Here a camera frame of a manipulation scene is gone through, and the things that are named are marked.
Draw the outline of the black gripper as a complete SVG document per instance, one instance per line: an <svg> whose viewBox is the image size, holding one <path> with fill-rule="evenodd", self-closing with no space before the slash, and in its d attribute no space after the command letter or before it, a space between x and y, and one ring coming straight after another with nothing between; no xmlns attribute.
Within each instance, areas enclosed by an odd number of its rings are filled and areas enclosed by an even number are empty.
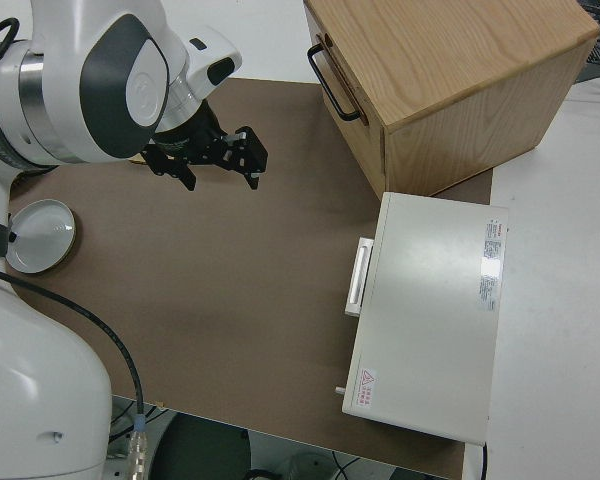
<svg viewBox="0 0 600 480"><path fill-rule="evenodd" d="M191 118L180 126L184 137L179 159L171 158L154 144L146 145L141 157L154 175L167 175L193 191L196 177L188 165L216 165L241 174L256 190L266 171L268 152L251 127L243 126L226 135L216 117Z"/></svg>

